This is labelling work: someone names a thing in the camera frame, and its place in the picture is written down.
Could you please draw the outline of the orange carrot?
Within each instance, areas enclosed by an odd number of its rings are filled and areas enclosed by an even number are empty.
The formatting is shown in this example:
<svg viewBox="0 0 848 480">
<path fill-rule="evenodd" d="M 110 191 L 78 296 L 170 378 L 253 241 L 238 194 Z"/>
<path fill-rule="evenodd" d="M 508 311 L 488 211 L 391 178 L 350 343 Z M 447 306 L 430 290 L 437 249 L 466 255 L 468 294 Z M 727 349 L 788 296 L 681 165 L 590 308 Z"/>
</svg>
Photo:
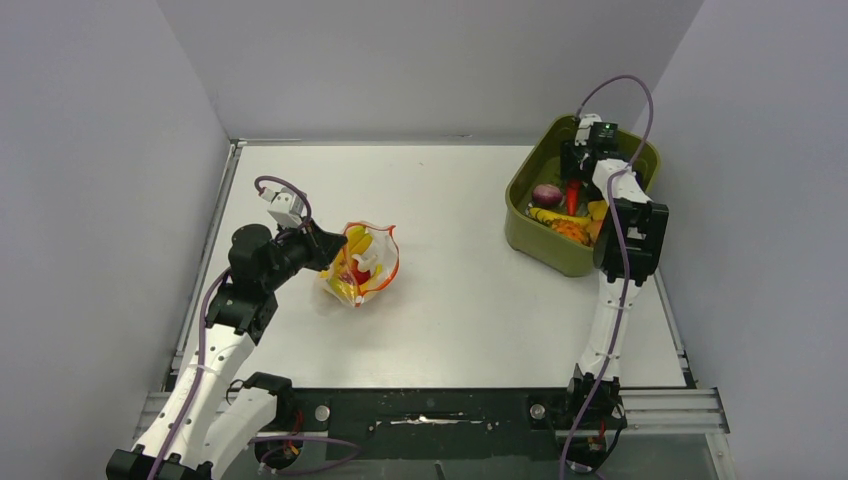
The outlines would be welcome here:
<svg viewBox="0 0 848 480">
<path fill-rule="evenodd" d="M 583 183 L 577 178 L 569 179 L 565 183 L 565 207 L 569 216 L 576 216 L 578 213 L 582 185 Z"/>
</svg>

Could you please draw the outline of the yellow banana bunch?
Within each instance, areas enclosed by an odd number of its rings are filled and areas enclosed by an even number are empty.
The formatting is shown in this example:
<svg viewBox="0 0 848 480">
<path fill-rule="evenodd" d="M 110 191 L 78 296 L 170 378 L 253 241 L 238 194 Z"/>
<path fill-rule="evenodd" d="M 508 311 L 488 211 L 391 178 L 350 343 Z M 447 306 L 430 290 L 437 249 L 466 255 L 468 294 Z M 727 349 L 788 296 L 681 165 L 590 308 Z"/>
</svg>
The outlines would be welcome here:
<svg viewBox="0 0 848 480">
<path fill-rule="evenodd" d="M 351 266 L 357 264 L 352 255 L 367 249 L 374 242 L 374 236 L 363 223 L 348 224 L 344 234 L 348 239 L 346 246 L 331 267 L 319 274 L 319 279 L 325 282 L 324 287 L 337 299 L 358 306 L 364 301 L 365 289 L 363 285 L 357 285 L 351 275 Z"/>
</svg>

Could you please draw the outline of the clear zip top bag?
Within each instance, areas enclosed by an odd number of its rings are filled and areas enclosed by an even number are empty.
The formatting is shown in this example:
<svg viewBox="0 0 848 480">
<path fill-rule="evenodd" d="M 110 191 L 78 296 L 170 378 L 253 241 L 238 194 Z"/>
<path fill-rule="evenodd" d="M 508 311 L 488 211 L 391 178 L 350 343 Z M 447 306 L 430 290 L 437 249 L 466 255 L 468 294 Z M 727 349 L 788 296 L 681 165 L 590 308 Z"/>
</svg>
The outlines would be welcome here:
<svg viewBox="0 0 848 480">
<path fill-rule="evenodd" d="M 400 265 L 395 225 L 349 222 L 347 243 L 316 278 L 317 286 L 342 304 L 358 308 L 395 279 Z"/>
</svg>

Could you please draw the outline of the red apple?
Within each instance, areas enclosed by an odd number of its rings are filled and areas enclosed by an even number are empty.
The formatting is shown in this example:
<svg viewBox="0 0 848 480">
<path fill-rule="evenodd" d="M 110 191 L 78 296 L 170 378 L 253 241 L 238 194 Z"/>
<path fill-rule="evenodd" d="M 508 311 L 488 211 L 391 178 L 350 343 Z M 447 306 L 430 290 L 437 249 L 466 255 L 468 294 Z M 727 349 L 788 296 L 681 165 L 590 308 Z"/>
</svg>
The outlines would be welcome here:
<svg viewBox="0 0 848 480">
<path fill-rule="evenodd" d="M 369 269 L 361 271 L 359 269 L 358 264 L 352 265 L 350 268 L 350 272 L 357 285 L 364 285 L 370 280 L 372 276 L 371 271 Z"/>
</svg>

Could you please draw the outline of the small yellow banana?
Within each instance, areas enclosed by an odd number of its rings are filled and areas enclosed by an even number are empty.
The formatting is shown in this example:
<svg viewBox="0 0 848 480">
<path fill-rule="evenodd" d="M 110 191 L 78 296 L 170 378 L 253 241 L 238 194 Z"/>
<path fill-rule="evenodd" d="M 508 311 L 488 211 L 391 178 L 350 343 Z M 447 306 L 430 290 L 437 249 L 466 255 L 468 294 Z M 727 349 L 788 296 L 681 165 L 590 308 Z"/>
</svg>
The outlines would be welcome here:
<svg viewBox="0 0 848 480">
<path fill-rule="evenodd" d="M 384 271 L 383 265 L 382 264 L 376 264 L 370 270 L 370 276 L 369 276 L 367 282 L 363 284 L 363 288 L 365 290 L 375 290 L 382 283 L 383 271 Z"/>
</svg>

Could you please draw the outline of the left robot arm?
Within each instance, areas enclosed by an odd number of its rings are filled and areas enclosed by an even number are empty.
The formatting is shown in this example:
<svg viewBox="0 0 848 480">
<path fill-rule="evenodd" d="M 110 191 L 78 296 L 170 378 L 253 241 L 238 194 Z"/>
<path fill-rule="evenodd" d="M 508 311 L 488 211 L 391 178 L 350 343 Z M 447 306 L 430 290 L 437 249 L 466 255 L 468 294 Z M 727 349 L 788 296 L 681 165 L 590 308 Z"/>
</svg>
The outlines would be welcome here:
<svg viewBox="0 0 848 480">
<path fill-rule="evenodd" d="M 204 297 L 198 345 L 164 407 L 129 450 L 116 450 L 110 479 L 216 479 L 263 428 L 286 421 L 290 379 L 256 372 L 218 409 L 278 308 L 276 292 L 303 269 L 328 269 L 347 243 L 314 221 L 275 239 L 261 224 L 232 236 L 229 267 Z"/>
</svg>

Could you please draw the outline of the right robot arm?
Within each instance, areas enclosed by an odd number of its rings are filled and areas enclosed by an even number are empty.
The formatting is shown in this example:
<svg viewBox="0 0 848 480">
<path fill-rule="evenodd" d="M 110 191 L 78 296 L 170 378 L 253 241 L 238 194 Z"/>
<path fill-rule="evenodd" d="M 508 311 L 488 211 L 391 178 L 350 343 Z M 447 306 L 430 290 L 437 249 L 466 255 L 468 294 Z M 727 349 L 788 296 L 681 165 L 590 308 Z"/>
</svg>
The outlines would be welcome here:
<svg viewBox="0 0 848 480">
<path fill-rule="evenodd" d="M 568 178 L 580 179 L 599 199 L 603 218 L 593 240 L 598 296 L 587 345 L 575 367 L 564 417 L 585 427 L 621 403 L 620 356 L 628 317 L 643 284 L 658 268 L 669 219 L 666 205 L 646 193 L 646 179 L 633 154 L 620 149 L 618 125 L 588 114 L 579 118 L 574 140 L 561 147 Z"/>
</svg>

